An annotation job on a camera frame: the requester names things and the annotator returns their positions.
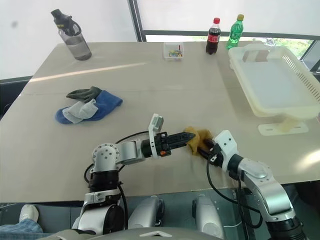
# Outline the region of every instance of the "bottle cap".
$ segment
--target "bottle cap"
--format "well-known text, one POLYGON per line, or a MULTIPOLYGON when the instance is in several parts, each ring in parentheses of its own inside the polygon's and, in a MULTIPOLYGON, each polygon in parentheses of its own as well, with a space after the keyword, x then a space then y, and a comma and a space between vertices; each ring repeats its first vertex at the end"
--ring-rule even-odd
POLYGON ((239 14, 238 17, 236 18, 238 21, 243 21, 244 20, 244 15, 243 14, 239 14))
POLYGON ((60 11, 60 9, 56 9, 56 10, 53 10, 51 12, 52 16, 54 16, 55 18, 58 18, 58 17, 61 17, 62 16, 62 12, 60 11))
POLYGON ((214 24, 219 24, 219 23, 220 23, 220 18, 215 17, 215 18, 213 19, 213 23, 214 23, 214 24))

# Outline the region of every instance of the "shoe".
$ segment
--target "shoe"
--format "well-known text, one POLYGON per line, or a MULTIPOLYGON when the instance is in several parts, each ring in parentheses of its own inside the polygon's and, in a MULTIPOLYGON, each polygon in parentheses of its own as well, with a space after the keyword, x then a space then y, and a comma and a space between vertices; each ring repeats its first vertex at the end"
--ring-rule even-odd
POLYGON ((19 217, 19 222, 25 219, 31 219, 35 222, 38 221, 39 212, 34 205, 26 204, 22 207, 19 217))

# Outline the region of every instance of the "cola bottle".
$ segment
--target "cola bottle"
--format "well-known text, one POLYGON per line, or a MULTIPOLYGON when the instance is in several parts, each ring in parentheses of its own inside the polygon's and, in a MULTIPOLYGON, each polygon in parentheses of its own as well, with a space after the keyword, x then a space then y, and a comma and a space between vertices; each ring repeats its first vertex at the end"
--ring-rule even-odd
POLYGON ((218 43, 220 39, 221 30, 219 27, 220 18, 215 17, 213 19, 213 25, 209 29, 208 40, 206 41, 205 51, 208 54, 215 54, 218 49, 218 43))

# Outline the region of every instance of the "sprite bottle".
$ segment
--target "sprite bottle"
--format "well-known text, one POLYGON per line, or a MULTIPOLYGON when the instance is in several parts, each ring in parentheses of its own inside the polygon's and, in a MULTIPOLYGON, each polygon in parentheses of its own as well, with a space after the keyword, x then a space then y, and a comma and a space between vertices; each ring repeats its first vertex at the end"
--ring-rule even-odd
POLYGON ((236 18, 236 22, 232 25, 230 30, 229 40, 226 44, 226 49, 234 48, 238 46, 239 39, 241 38, 242 32, 244 31, 244 25, 242 21, 244 20, 244 15, 239 14, 236 18))

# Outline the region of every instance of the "plastic basket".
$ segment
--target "plastic basket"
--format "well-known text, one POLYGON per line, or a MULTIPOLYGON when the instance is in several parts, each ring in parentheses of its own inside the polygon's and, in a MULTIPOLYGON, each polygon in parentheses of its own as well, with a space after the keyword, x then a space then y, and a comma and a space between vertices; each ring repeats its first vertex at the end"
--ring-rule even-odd
POLYGON ((284 115, 292 128, 319 114, 320 83, 286 47, 249 44, 228 54, 257 117, 284 115))

